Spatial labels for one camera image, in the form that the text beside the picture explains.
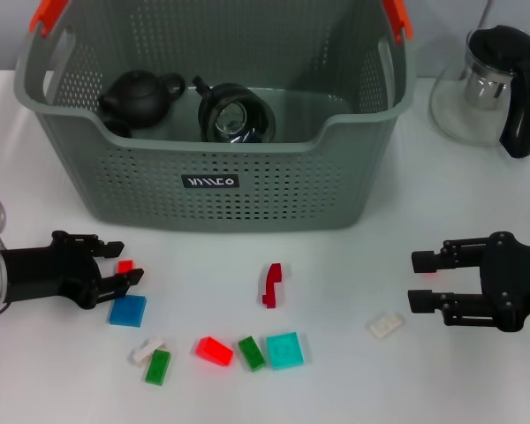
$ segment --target glass teapot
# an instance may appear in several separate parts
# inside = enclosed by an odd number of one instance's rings
[[[454,140],[530,155],[530,35],[510,26],[469,33],[465,57],[434,85],[430,112]]]

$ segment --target black teapot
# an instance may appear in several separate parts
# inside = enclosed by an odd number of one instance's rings
[[[158,78],[151,72],[131,71],[122,75],[98,102],[131,128],[147,128],[159,123],[185,90],[185,80],[177,73]]]

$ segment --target gray plastic basket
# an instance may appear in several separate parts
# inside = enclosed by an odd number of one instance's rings
[[[381,0],[71,0],[47,36],[44,27],[27,37],[16,96],[37,114],[88,208],[111,223],[351,225],[413,97],[412,42],[405,30],[397,42]],[[132,69],[256,87],[276,114],[276,142],[197,142],[192,89],[164,123],[119,138],[102,124],[97,98]]]

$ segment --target basket label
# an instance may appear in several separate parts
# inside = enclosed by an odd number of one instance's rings
[[[236,174],[226,175],[182,175],[185,188],[239,188]]]

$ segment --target gray wall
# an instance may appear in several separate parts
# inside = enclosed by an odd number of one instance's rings
[[[0,69],[13,69],[19,46],[40,0],[0,0]],[[436,76],[452,51],[476,27],[486,0],[405,0],[414,25],[420,76]],[[530,0],[495,0],[489,24],[530,33]]]

